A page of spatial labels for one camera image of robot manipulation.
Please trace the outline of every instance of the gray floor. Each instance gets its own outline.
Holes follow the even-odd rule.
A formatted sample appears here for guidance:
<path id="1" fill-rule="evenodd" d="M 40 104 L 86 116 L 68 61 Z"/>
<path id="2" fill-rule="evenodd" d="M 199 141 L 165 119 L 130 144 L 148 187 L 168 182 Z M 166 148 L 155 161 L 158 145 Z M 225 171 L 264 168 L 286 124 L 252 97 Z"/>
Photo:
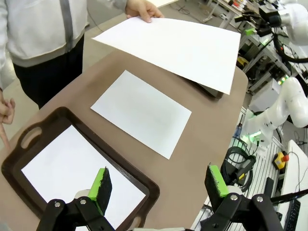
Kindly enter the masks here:
<path id="1" fill-rule="evenodd" d="M 161 8 L 161 11 L 167 18 L 180 19 L 185 21 L 198 22 L 202 21 L 206 17 L 204 12 L 198 8 L 197 0 L 190 0 L 185 2 L 183 0 L 173 3 L 169 6 Z M 184 10 L 178 11 L 180 7 L 185 6 Z M 98 62 L 104 56 L 112 52 L 114 49 L 96 42 L 91 38 L 99 35 L 102 31 L 105 31 L 114 25 L 124 21 L 126 16 L 121 14 L 118 10 L 108 9 L 103 6 L 97 0 L 88 0 L 88 11 L 95 21 L 99 25 L 99 28 L 95 25 L 93 20 L 89 16 L 90 26 L 85 33 L 85 45 L 84 45 L 84 70 Z M 211 19 L 208 24 L 211 26 L 219 26 L 222 22 L 222 19 L 219 17 L 214 17 Z M 228 30 L 233 30 L 234 27 L 228 26 Z M 12 125 L 6 126 L 5 129 L 8 134 L 8 137 L 11 138 L 31 117 L 34 113 L 38 111 L 38 107 L 34 104 L 23 92 L 19 80 L 14 74 L 12 62 L 9 59 L 1 73 L 4 79 L 4 86 L 8 86 L 4 90 L 4 97 L 11 98 L 13 97 L 16 101 L 16 113 L 15 119 Z M 249 105 L 251 96 L 247 95 L 244 101 L 244 107 L 247 108 Z M 287 139 L 294 138 L 294 126 L 292 124 L 285 126 L 284 133 Z M 0 149 L 3 147 L 3 143 L 0 141 Z"/>

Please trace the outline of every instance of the tray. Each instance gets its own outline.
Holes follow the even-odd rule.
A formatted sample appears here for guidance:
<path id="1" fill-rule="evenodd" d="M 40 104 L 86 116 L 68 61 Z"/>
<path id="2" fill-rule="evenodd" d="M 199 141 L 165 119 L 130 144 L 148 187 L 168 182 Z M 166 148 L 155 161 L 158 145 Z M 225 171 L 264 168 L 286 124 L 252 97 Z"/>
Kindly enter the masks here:
<path id="1" fill-rule="evenodd" d="M 41 218 L 47 202 L 31 185 L 21 169 L 71 125 L 73 125 L 109 163 L 145 194 L 145 198 L 116 230 L 127 230 L 135 218 L 139 218 L 137 227 L 143 227 L 148 212 L 159 197 L 159 187 L 112 149 L 65 107 L 57 108 L 45 120 L 33 124 L 22 133 L 17 146 L 2 164 L 1 170 L 6 180 L 24 203 Z M 24 141 L 32 131 L 38 128 L 41 129 L 41 134 L 34 137 L 29 142 L 28 146 L 24 148 Z"/>

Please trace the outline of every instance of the paper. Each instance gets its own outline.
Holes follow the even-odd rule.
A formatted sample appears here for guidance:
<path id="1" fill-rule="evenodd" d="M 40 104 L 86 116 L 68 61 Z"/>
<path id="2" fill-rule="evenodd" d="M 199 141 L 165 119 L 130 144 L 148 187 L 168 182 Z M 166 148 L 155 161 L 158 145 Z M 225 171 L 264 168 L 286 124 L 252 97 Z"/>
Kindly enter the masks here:
<path id="1" fill-rule="evenodd" d="M 143 200 L 145 194 L 114 168 L 83 136 L 70 126 L 23 169 L 23 174 L 44 198 L 71 202 L 90 189 L 98 170 L 107 167 L 112 182 L 106 219 L 116 229 Z M 86 227 L 76 230 L 87 231 Z"/>
<path id="2" fill-rule="evenodd" d="M 230 94 L 241 35 L 168 18 L 130 18 L 95 40 L 225 94 Z"/>
<path id="3" fill-rule="evenodd" d="M 167 159 L 192 113 L 128 71 L 91 109 Z"/>

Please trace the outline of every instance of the wire bundle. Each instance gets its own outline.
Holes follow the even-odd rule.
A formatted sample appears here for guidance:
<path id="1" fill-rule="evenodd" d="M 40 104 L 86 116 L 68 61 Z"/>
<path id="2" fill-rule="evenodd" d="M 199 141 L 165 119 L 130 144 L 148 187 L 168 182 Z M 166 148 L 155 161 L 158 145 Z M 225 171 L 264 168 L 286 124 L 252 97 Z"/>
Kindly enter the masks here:
<path id="1" fill-rule="evenodd" d="M 233 159 L 230 158 L 231 155 L 234 155 L 234 154 L 238 154 L 238 155 L 242 156 L 244 160 L 242 162 L 234 161 Z M 221 165 L 221 168 L 220 168 L 222 177 L 223 177 L 226 185 L 234 185 L 233 179 L 227 173 L 226 164 L 227 164 L 228 160 L 231 160 L 232 162 L 234 162 L 236 164 L 241 164 L 241 163 L 245 162 L 249 158 L 250 158 L 250 155 L 246 151 L 244 151 L 242 148 L 240 148 L 240 147 L 231 147 L 231 148 L 229 148 L 227 150 L 226 157 L 225 157 L 224 161 L 222 162 L 222 165 Z M 252 183 L 252 180 L 253 180 L 253 171 L 250 170 L 249 171 L 249 177 L 246 180 L 246 183 L 242 187 L 240 187 L 242 192 L 245 192 L 245 191 L 247 191 L 249 189 L 249 187 L 250 187 L 250 185 Z"/>

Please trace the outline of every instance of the brown table surface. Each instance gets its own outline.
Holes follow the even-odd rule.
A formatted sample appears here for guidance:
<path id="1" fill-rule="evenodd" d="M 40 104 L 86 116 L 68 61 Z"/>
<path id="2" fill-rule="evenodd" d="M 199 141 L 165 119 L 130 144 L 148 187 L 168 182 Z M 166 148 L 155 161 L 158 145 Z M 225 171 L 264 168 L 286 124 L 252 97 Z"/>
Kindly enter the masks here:
<path id="1" fill-rule="evenodd" d="M 192 111 L 191 117 L 170 158 L 165 159 L 90 107 L 107 88 L 128 70 Z M 219 101 L 208 98 L 196 86 L 177 75 L 122 51 L 114 51 L 89 68 L 46 104 L 12 139 L 14 147 L 21 132 L 43 120 L 59 106 L 68 107 L 90 129 L 156 182 L 160 196 L 149 212 L 147 228 L 190 228 L 207 193 L 207 165 L 221 165 L 243 104 L 247 77 L 235 70 L 230 95 Z M 2 150 L 0 163 L 8 154 Z M 0 220 L 13 231 L 34 231 L 39 219 L 22 202 L 0 174 Z"/>

